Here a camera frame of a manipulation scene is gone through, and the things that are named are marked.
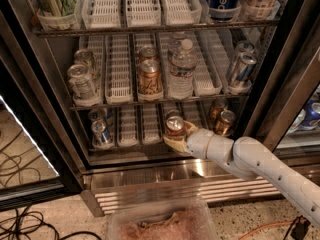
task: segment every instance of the water bottle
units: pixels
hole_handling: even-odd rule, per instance
[[[184,32],[173,32],[171,34],[168,42],[168,53],[167,53],[167,57],[170,63],[171,63],[174,52],[181,45],[182,40],[186,38],[187,36]]]
[[[172,56],[169,80],[169,96],[185,99],[193,93],[193,75],[198,64],[198,57],[190,39],[184,39]]]

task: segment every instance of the terrazzo floor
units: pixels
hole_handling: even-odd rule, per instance
[[[103,240],[113,240],[108,238],[108,220],[110,216],[93,217],[79,195],[34,205],[29,209],[29,212],[33,211],[41,212],[44,216],[44,222],[56,228],[61,238],[79,231],[90,231]],[[210,212],[219,240],[239,240],[243,235],[259,226],[274,222],[291,221],[300,215],[285,199],[216,203],[214,207],[210,208]],[[14,216],[14,210],[0,213],[1,221]],[[34,221],[31,217],[26,218],[22,223],[23,226],[30,225],[32,220]],[[243,239],[282,240],[288,228],[288,225],[266,228]],[[54,238],[54,232],[51,228],[43,226],[30,234],[29,238],[22,236],[20,239],[51,240],[56,238]],[[83,234],[68,239],[94,240],[97,238]],[[286,239],[292,240],[294,238],[288,236]],[[311,225],[304,239],[320,240],[320,232]]]

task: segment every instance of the beverage cooler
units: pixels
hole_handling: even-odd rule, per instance
[[[173,112],[225,138],[253,137],[320,183],[320,0],[237,0],[223,8],[216,0],[57,1],[1,0],[1,96],[13,114],[33,115],[26,129],[40,149],[40,137],[52,147],[43,157],[56,171],[4,186],[1,210],[74,193],[94,216],[155,200],[279,195],[262,177],[245,181],[172,149],[165,140]],[[48,9],[54,3],[58,11]],[[191,40],[198,58],[186,97],[174,95],[181,89],[167,56],[172,33]],[[254,65],[234,84],[243,41],[254,47]],[[78,62],[88,50],[91,59]],[[74,80],[75,68],[93,73],[84,77],[91,89]],[[218,101],[231,117],[213,118]]]

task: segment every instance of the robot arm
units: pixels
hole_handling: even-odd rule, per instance
[[[234,142],[212,131],[199,129],[188,137],[186,150],[196,158],[216,162],[244,180],[262,176],[320,228],[320,188],[281,162],[257,140],[242,137]]]

